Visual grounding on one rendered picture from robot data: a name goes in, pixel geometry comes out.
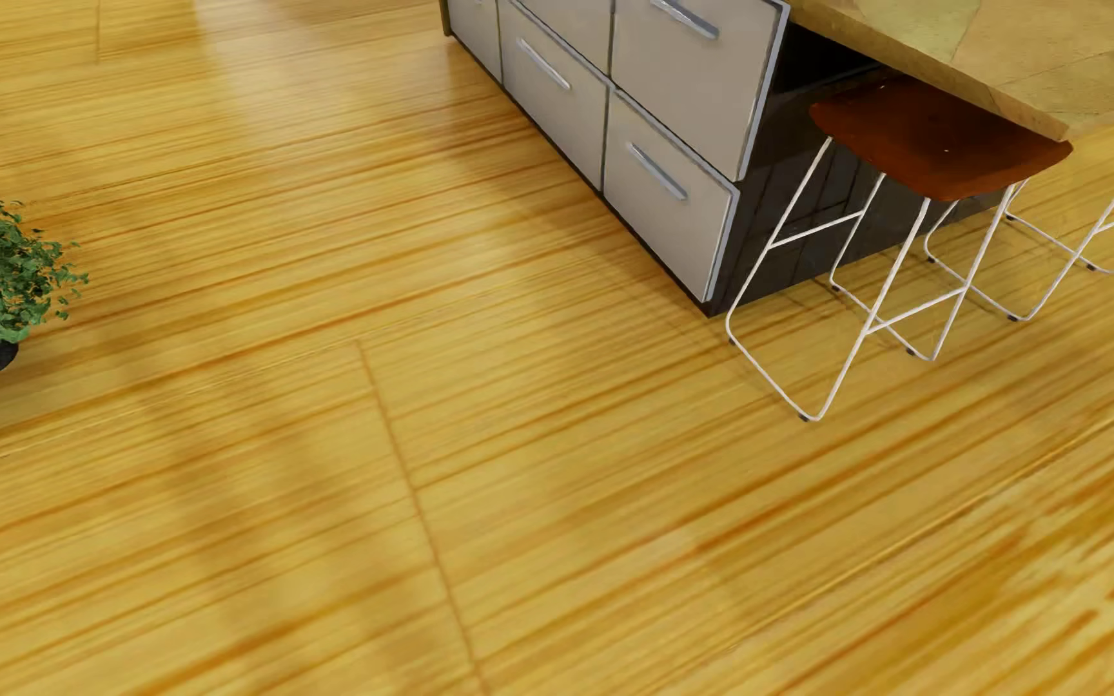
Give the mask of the kitchen island with grey drawers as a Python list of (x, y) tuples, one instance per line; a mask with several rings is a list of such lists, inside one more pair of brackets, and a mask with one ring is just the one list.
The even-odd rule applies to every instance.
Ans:
[[(921, 198), (810, 106), (892, 73), (798, 0), (436, 0), (494, 81), (709, 317), (900, 246)], [(852, 220), (874, 192), (864, 222)]]

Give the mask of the wooden island countertop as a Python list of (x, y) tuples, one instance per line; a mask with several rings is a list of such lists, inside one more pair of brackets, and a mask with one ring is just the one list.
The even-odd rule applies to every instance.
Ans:
[(791, 19), (1052, 140), (1114, 124), (1114, 0), (786, 0)]

